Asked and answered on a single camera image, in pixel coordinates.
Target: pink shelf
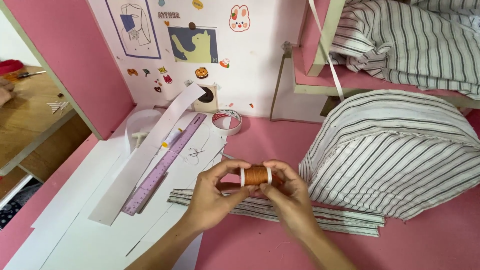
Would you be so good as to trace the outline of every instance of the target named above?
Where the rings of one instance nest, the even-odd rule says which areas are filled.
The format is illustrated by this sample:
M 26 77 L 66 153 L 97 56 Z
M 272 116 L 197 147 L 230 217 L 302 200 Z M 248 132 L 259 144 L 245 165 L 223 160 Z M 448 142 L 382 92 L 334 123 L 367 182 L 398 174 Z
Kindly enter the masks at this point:
M 295 82 L 298 85 L 307 86 L 329 86 L 335 87 L 333 81 L 332 71 L 328 65 L 322 69 L 322 72 L 317 77 L 308 77 L 305 75 L 305 66 L 303 61 L 303 54 L 300 48 L 294 47 L 292 49 L 293 65 L 295 69 Z M 374 78 L 366 72 L 355 73 L 344 65 L 335 65 L 335 71 L 340 80 L 340 84 L 344 88 L 359 88 L 359 89 L 398 89 L 408 92 L 423 93 L 427 95 L 449 96 L 449 97 L 463 97 L 468 98 L 456 91 L 450 90 L 427 90 L 422 91 L 411 85 L 393 84 L 381 79 Z

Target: gray striped fabric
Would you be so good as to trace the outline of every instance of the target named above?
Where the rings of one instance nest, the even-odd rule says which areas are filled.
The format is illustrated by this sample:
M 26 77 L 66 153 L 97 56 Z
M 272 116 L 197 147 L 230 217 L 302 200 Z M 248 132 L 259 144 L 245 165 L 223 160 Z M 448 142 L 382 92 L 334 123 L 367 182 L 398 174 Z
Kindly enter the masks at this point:
M 427 1 L 428 7 L 439 1 Z M 393 0 L 355 2 L 343 9 L 330 48 L 346 58 L 350 70 L 422 90 L 457 90 L 480 100 L 480 34 L 456 22 L 467 24 L 469 18 Z
M 400 90 L 332 110 L 300 175 L 312 200 L 408 220 L 480 181 L 480 141 L 446 101 Z
M 186 205 L 192 199 L 192 189 L 174 189 L 170 193 L 168 202 Z M 359 234 L 378 237 L 378 227 L 383 227 L 383 216 L 370 213 L 341 211 L 322 207 L 313 207 L 313 213 L 318 225 L 328 231 Z M 279 221 L 270 200 L 264 198 L 248 197 L 238 204 L 230 214 L 244 215 L 268 221 Z

